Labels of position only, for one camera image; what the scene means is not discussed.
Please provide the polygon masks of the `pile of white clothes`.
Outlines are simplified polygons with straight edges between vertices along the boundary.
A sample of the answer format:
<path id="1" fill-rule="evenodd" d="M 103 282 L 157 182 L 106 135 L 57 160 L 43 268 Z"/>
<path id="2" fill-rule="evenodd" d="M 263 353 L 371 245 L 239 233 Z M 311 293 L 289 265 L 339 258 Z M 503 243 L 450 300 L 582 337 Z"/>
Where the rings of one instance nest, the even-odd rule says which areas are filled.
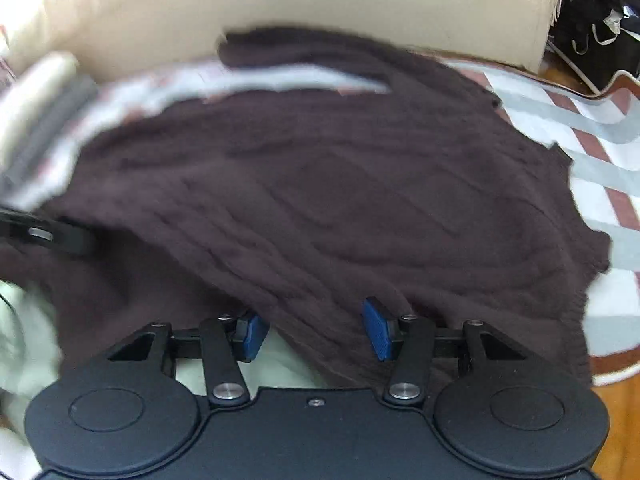
<path id="1" fill-rule="evenodd" d="M 40 466 L 27 443 L 28 404 L 58 379 L 61 351 L 53 308 L 35 288 L 1 284 L 1 477 L 32 479 Z"/>

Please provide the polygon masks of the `folded white sweater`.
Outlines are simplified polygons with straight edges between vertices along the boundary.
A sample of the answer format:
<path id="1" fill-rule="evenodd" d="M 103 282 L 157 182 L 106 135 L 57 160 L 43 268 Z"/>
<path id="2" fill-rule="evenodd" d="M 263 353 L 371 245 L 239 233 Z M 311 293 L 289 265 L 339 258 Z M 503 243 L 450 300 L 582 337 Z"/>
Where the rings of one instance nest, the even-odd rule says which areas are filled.
<path id="1" fill-rule="evenodd" d="M 75 55 L 54 51 L 29 67 L 1 97 L 1 168 L 44 109 L 78 75 Z"/>

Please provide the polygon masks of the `folded grey sweater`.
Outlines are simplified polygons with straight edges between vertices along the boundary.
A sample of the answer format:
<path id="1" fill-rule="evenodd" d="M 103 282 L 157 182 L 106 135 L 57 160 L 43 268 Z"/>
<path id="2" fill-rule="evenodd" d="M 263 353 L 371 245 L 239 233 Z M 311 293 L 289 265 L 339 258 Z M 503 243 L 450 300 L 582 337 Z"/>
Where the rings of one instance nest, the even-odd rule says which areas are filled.
<path id="1" fill-rule="evenodd" d="M 88 75 L 76 76 L 36 114 L 35 123 L 9 150 L 6 169 L 1 170 L 1 199 L 5 200 L 35 174 L 47 150 L 63 128 L 98 94 L 99 87 Z"/>

